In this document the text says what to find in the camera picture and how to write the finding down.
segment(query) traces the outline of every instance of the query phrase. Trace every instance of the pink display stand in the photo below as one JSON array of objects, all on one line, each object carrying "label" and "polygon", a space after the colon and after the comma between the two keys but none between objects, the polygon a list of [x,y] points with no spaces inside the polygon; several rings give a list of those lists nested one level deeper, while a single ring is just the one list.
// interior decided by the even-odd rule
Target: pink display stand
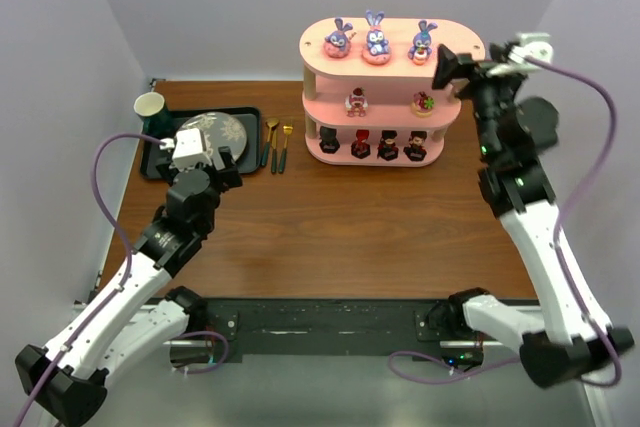
[{"label": "pink display stand", "polygon": [[[416,65],[407,57],[413,36],[418,33],[420,19],[384,19],[381,27],[389,40],[391,60],[384,65],[371,65],[361,56],[369,25],[364,18],[344,18],[353,25],[351,52],[342,59],[324,53],[324,38],[335,30],[333,19],[325,19],[310,26],[300,38],[300,55],[304,61],[304,92],[306,141],[317,159],[335,165],[374,165],[384,167],[421,167],[432,163],[442,153],[444,134],[460,113],[460,101],[450,90],[431,91],[437,63],[438,45],[444,43],[455,53],[469,52],[476,60],[484,59],[485,50],[480,38],[467,27],[450,20],[429,19],[438,28],[431,32],[433,54],[424,65]],[[364,117],[348,117],[345,98],[361,87],[369,103]],[[410,108],[413,95],[425,91],[433,97],[435,106],[428,117],[416,116]],[[341,148],[335,154],[320,150],[318,129],[332,127],[338,131]],[[370,131],[372,155],[357,159],[351,155],[350,144],[358,129]],[[402,154],[387,162],[376,158],[382,130],[398,132],[397,146],[407,144],[412,130],[427,131],[427,156],[412,162]]]}]

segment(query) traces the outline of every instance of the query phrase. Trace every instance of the black figurine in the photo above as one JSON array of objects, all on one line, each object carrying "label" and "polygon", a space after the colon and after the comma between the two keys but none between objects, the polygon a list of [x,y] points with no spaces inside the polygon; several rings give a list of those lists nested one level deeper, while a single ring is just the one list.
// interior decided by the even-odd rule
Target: black figurine
[{"label": "black figurine", "polygon": [[340,142],[336,139],[338,131],[330,127],[320,127],[320,149],[325,154],[335,154],[340,148]]},{"label": "black figurine", "polygon": [[424,130],[413,130],[409,137],[409,145],[404,148],[404,153],[411,162],[422,162],[427,156],[427,151],[423,147],[427,140],[427,133]]},{"label": "black figurine", "polygon": [[383,130],[380,144],[378,145],[378,157],[386,161],[398,158],[398,147],[396,147],[396,137],[398,133],[395,130]]},{"label": "black figurine", "polygon": [[351,144],[351,155],[358,159],[364,159],[371,155],[371,146],[367,143],[369,131],[359,129],[356,131],[356,140]]}]

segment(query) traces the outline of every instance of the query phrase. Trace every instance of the bunny ears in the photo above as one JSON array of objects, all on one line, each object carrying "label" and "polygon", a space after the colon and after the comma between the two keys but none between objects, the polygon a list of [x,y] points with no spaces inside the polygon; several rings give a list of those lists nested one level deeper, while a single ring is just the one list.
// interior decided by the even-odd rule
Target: bunny ears
[{"label": "bunny ears", "polygon": [[342,20],[342,17],[336,17],[334,19],[334,22],[336,23],[336,28],[340,32],[347,32],[347,31],[353,29],[353,25],[351,25],[349,22],[347,22],[345,24],[344,21]]},{"label": "bunny ears", "polygon": [[373,12],[371,10],[367,10],[365,17],[367,19],[367,22],[369,23],[369,25],[371,27],[373,27],[374,25],[380,25],[380,22],[382,22],[382,19],[384,19],[384,12],[380,11],[378,12],[378,14],[376,15],[375,19],[373,18]]},{"label": "bunny ears", "polygon": [[427,25],[427,21],[422,19],[420,22],[418,22],[418,27],[420,27],[420,32],[426,34],[427,32],[433,30],[433,29],[437,29],[438,28],[438,24],[436,24],[435,22],[431,22],[430,24]]}]

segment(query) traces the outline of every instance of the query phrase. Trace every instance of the gray plate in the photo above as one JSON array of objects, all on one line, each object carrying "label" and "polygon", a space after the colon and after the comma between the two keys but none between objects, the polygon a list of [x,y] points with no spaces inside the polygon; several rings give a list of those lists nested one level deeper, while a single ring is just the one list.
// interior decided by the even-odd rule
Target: gray plate
[{"label": "gray plate", "polygon": [[234,160],[238,160],[247,146],[247,131],[235,117],[224,112],[206,112],[187,120],[179,130],[198,128],[209,142],[207,155],[216,168],[223,167],[217,147],[231,149]]}]

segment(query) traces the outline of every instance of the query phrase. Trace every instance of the spoon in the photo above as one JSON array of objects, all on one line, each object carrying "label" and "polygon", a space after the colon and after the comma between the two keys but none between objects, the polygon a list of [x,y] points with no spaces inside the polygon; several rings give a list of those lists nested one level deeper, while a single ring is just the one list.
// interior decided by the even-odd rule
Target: spoon
[{"label": "spoon", "polygon": [[261,167],[266,167],[267,166],[267,162],[269,160],[269,147],[271,144],[271,136],[273,135],[273,131],[276,129],[276,127],[278,127],[278,124],[280,123],[280,121],[278,120],[277,117],[269,117],[267,119],[267,127],[269,127],[269,134],[267,135],[267,141],[264,144],[264,147],[262,149],[262,159],[260,160],[260,166]]}]

